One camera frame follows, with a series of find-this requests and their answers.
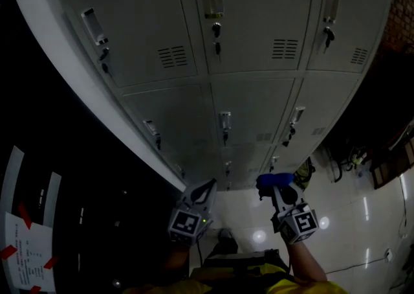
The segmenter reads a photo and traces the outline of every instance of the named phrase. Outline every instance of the wire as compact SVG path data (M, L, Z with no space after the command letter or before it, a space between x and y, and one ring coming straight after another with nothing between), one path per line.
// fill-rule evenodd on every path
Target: wire
M340 270L335 270L335 271L331 271L331 272L326 272L326 275L328 275L329 273L335 273L335 272L339 272L339 271L349 270L349 269L352 269L353 267L357 267L357 266L366 266L366 265L368 265L368 264L375 263L375 262L379 262L379 261L381 261L381 260L385 260L385 259L386 259L386 258L385 258L385 257L383 257L383 258L380 258L379 260L372 260L372 261L370 261L370 262L368 262L368 263L357 264L357 265L355 265L355 266L346 267L345 269L340 269Z
M401 225L402 225L402 222L405 220L405 222L404 222L404 227L407 227L407 207L406 207L406 197L405 197L405 195L404 195L404 189L402 188L402 181L401 181L401 175L400 175L400 177L399 177L399 179L400 179L400 186L401 186L401 192L402 192L402 200L403 200L403 202L404 202L404 213L403 213L403 215L402 215L402 219L401 219L401 222L400 222L400 226L399 226L399 228L398 228L398 235L400 236L400 238L402 237L402 235L401 235L401 233L400 233L400 230L401 230Z
M202 267L202 256L201 256L201 250L200 250L200 241L197 241L197 250L199 251L200 267Z

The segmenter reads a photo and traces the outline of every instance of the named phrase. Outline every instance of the tiled floor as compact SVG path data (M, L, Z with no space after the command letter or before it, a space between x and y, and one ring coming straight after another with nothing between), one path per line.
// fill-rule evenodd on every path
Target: tiled floor
M328 279L349 293L389 293L389 288L404 278L399 271L414 242L414 169L407 171L381 189L374 190L370 173L363 168L362 177L354 171L345 172L338 183L324 151L318 150L312 161L316 167L305 199L315 209L318 219L329 220L326 229L319 229L305 244L328 274ZM404 226L404 197L407 224ZM232 230L239 252L279 249L282 259L289 257L280 234L273 233L270 222L275 213L270 198L259 200L256 189L220 192L213 208L212 229L201 240L203 258L210 253L218 229ZM383 258L391 249L393 260L365 264ZM344 271L339 269L363 264ZM190 266L199 266L197 248L190 254Z

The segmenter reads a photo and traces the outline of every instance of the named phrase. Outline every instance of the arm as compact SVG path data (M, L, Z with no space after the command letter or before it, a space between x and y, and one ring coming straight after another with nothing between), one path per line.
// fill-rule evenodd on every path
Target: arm
M286 246L295 277L308 281L327 281L325 272L303 242Z

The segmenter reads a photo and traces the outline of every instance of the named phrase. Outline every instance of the foot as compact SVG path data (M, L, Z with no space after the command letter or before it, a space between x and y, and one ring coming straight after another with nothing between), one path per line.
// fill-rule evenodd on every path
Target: foot
M219 238L219 242L223 239L232 239L233 234L230 231L230 229L221 229L219 232L218 238Z

